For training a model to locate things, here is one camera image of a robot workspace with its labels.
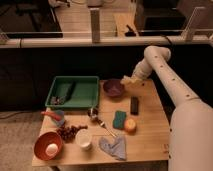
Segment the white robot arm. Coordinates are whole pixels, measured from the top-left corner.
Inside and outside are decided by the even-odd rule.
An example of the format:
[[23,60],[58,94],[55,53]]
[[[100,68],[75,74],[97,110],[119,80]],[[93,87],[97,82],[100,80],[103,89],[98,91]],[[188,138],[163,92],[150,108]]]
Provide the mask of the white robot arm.
[[146,47],[132,78],[145,80],[155,71],[175,105],[168,171],[213,171],[213,108],[170,68],[170,57],[171,51],[166,47]]

